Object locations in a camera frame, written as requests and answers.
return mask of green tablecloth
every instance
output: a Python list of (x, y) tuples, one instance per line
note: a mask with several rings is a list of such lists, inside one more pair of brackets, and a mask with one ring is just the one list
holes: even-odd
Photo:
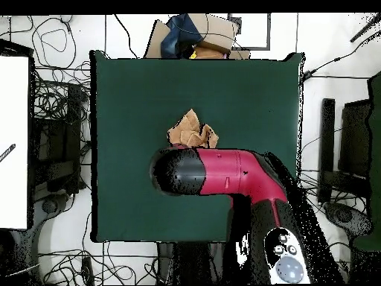
[(374, 230), (360, 236), (354, 246), (364, 251), (381, 251), (381, 72), (368, 81), (369, 98), (372, 102), (369, 127), (371, 146), (369, 180), (371, 182), (371, 217)]
[(301, 54), (285, 61), (109, 60), (96, 51), (96, 240), (224, 241), (228, 197), (164, 196), (150, 181), (150, 159), (192, 108), (220, 137), (218, 148), (271, 151), (295, 175), (300, 63)]

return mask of computer monitor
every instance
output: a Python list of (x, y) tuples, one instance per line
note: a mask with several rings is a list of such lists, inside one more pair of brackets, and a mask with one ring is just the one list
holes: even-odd
[(28, 56), (0, 54), (0, 229), (28, 228), (30, 74)]
[(342, 110), (342, 140), (338, 169), (367, 177), (370, 131), (367, 119), (371, 111), (369, 100), (345, 104)]

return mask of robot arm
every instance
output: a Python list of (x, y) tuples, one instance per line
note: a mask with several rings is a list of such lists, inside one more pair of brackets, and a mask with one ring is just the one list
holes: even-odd
[(246, 150), (169, 148), (150, 167), (153, 185), (168, 194), (228, 194), (236, 212), (251, 212), (251, 284), (310, 283), (301, 236), (286, 192), (265, 159)]

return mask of white screen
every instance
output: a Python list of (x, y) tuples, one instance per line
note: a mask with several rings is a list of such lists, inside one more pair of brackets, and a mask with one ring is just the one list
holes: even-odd
[(0, 228), (27, 228), (28, 58), (0, 56)]

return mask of black border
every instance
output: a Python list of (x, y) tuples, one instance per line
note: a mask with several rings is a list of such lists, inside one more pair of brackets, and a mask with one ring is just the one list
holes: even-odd
[(34, 58), (33, 58), (33, 49), (25, 47), (13, 42), (8, 42), (4, 39), (0, 39), (0, 56), (9, 56), (9, 57), (27, 57), (28, 58), (28, 175), (27, 175), (27, 229), (7, 229), (7, 230), (16, 230), (16, 231), (25, 231), (31, 229), (33, 226), (33, 196), (34, 196), (34, 176), (33, 176), (33, 117), (34, 117), (34, 100), (35, 100), (35, 88), (36, 80), (34, 73), (36, 71)]
[(98, 189), (97, 189), (97, 60), (95, 51), (90, 51), (90, 120), (92, 122), (92, 131), (90, 131), (90, 140), (92, 142), (92, 165), (91, 165), (91, 187), (92, 187), (92, 229), (90, 230), (90, 240), (98, 243)]

